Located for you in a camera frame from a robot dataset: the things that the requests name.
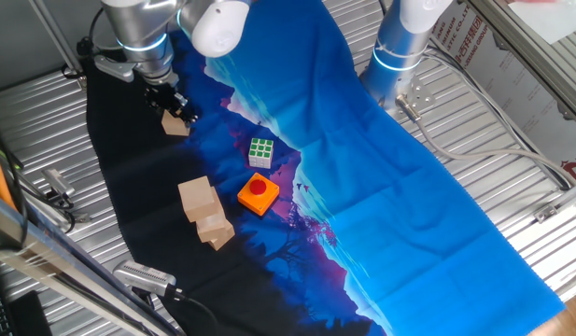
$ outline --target small cube puzzle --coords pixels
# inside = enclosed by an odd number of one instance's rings
[[[248,163],[255,168],[271,168],[273,140],[253,138],[248,151]]]

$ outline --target metal clamp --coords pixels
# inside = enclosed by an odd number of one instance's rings
[[[534,214],[534,217],[539,223],[543,223],[547,219],[564,212],[574,205],[576,205],[576,187],[568,190],[568,192],[541,208]]]
[[[94,58],[94,65],[104,73],[121,79],[126,83],[134,80],[133,69],[136,67],[136,63],[111,62],[105,56],[99,55]]]
[[[71,197],[76,192],[70,182],[65,180],[65,178],[63,178],[60,172],[58,172],[56,169],[45,169],[41,171],[41,174],[43,177],[45,177],[45,180],[47,183],[49,183],[53,190],[55,190],[55,192],[57,192],[60,196],[65,195],[67,197]]]
[[[401,110],[406,114],[406,116],[408,116],[408,118],[410,118],[413,123],[416,123],[422,119],[416,108],[410,105],[408,99],[403,94],[400,94],[398,97],[396,97],[396,105],[401,108]]]

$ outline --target metal grating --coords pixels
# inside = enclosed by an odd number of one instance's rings
[[[383,19],[375,0],[326,0],[325,6],[344,34],[357,73],[372,55]],[[419,77],[434,93],[436,106],[422,111],[436,141],[456,152],[519,147],[495,115],[449,69],[426,61]],[[59,73],[0,92],[0,125],[14,152],[27,164],[26,175],[44,189],[40,170],[54,166],[78,190],[73,201],[91,214],[91,224],[70,236],[111,270],[130,253],[120,235],[98,160],[86,130],[86,95],[77,83]],[[393,116],[419,141],[424,138],[404,116]],[[532,214],[560,195],[539,166],[513,156],[479,161],[440,160],[481,205],[520,255],[553,289],[576,274],[576,210],[570,209],[542,225]],[[54,335],[127,333],[32,279],[3,266],[9,299],[37,290]],[[570,292],[576,294],[576,288]],[[157,311],[177,323],[155,298]]]
[[[48,188],[40,171],[56,168],[77,193],[75,212],[88,213],[90,224],[77,224],[69,236],[111,271],[132,259],[118,228],[99,161],[86,128],[86,93],[61,73],[0,92],[0,127],[10,149],[25,164],[24,174],[40,190]],[[0,266],[7,299],[30,290],[39,293],[53,335],[127,335],[127,331],[70,301],[34,279]],[[157,312],[178,328],[158,298]]]
[[[376,1],[326,0],[324,3],[344,34],[360,75],[371,58],[383,19],[381,6]],[[558,44],[567,48],[566,57],[576,57],[576,48],[568,47],[569,42],[576,43],[576,34]],[[435,106],[421,114],[439,145],[456,153],[520,148],[496,115],[447,67],[431,60],[423,61],[417,75],[436,99]],[[405,115],[392,117],[433,151]],[[540,166],[515,156],[478,161],[452,161],[444,157],[439,160],[549,287],[558,290],[576,275],[576,209],[569,209],[543,224],[533,217],[561,195]],[[576,286],[561,299],[567,301],[574,295]]]

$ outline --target orange box with red button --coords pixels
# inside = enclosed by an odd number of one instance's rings
[[[238,202],[262,216],[279,196],[279,186],[255,173],[238,193]]]

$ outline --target blue cloth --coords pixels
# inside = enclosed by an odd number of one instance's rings
[[[393,335],[525,335],[564,306],[468,193],[360,85],[317,0],[260,0],[214,61],[240,103],[302,153],[307,215]]]

